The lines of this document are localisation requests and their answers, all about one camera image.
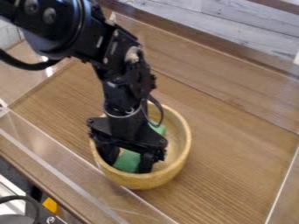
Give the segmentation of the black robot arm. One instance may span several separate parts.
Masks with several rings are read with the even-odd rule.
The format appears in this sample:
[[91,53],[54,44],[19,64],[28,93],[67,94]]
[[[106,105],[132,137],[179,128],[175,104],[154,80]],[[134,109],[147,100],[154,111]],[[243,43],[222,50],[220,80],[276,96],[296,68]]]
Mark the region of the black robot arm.
[[103,117],[87,120],[98,154],[108,165],[122,149],[139,154],[139,173],[164,160],[167,140],[148,117],[156,76],[138,37],[104,16],[98,0],[0,0],[0,19],[17,26],[44,62],[26,63],[0,49],[0,60],[39,71],[67,58],[90,63],[104,92]]

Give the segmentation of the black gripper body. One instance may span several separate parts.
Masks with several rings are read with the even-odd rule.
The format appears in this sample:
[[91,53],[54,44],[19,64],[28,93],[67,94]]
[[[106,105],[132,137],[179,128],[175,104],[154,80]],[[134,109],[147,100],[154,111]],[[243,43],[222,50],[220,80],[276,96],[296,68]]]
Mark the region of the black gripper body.
[[150,124],[163,124],[163,121],[150,120],[143,113],[136,115],[112,116],[106,114],[102,117],[91,117],[87,120],[90,127],[90,137],[96,143],[118,145],[124,141],[136,138],[136,132],[142,126]]

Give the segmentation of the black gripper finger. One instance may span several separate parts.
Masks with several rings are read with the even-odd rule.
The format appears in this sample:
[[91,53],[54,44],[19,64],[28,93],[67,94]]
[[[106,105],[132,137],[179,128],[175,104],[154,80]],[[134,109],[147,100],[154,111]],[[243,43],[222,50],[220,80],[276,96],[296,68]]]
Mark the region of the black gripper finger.
[[108,165],[112,165],[120,153],[120,149],[111,143],[96,143],[98,154]]
[[152,153],[146,153],[140,157],[139,172],[150,173],[155,163],[155,155]]

